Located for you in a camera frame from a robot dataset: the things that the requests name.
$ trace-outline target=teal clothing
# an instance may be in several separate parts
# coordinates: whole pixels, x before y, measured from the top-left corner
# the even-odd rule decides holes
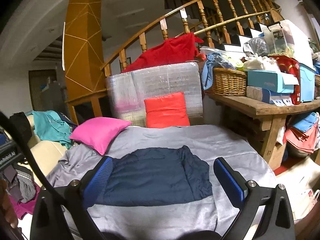
[[[41,140],[59,142],[69,149],[71,147],[70,126],[62,121],[55,111],[38,112],[32,111],[35,122],[35,134]]]

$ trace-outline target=red box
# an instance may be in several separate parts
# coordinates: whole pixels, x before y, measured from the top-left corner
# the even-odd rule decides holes
[[[293,94],[290,95],[291,101],[294,105],[299,105],[300,98],[301,98],[301,83],[300,83],[300,65],[299,62],[293,58],[284,56],[284,55],[277,55],[277,56],[268,56],[274,58],[281,72],[288,73],[294,75],[299,82],[299,85],[294,85]]]

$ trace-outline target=bed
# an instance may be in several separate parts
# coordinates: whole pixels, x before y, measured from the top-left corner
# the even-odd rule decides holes
[[[88,208],[93,221],[102,232],[116,232],[125,239],[176,239],[184,233],[214,230],[223,235],[234,220],[234,208],[213,173],[214,160],[222,156],[246,180],[253,179],[260,186],[275,187],[276,177],[268,164],[241,136],[214,125],[195,125],[151,129],[128,127],[112,142],[108,155],[121,158],[137,149],[148,147],[180,148],[187,145],[194,155],[206,161],[213,195],[185,204],[152,207],[116,207],[95,204]],[[60,159],[47,178],[55,187],[65,186],[73,179],[81,179],[101,159],[85,145],[75,146]],[[258,224],[263,207],[253,224]],[[77,234],[71,215],[65,210],[70,229]]]

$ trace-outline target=blue plastic storage bin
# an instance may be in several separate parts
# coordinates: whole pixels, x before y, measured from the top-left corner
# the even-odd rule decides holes
[[[300,64],[301,99],[303,102],[313,101],[315,95],[315,68]]]

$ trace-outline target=black cable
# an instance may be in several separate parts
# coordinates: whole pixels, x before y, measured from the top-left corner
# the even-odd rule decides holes
[[[32,171],[38,177],[39,181],[46,188],[46,190],[48,190],[52,194],[54,199],[58,201],[59,204],[66,205],[66,200],[58,192],[55,191],[55,189],[52,187],[52,185],[49,183],[49,181],[46,179],[46,177],[40,170],[28,145],[23,140],[22,135],[18,132],[17,128],[13,125],[13,123],[1,111],[0,111],[0,126],[11,135],[12,139],[20,147]]]

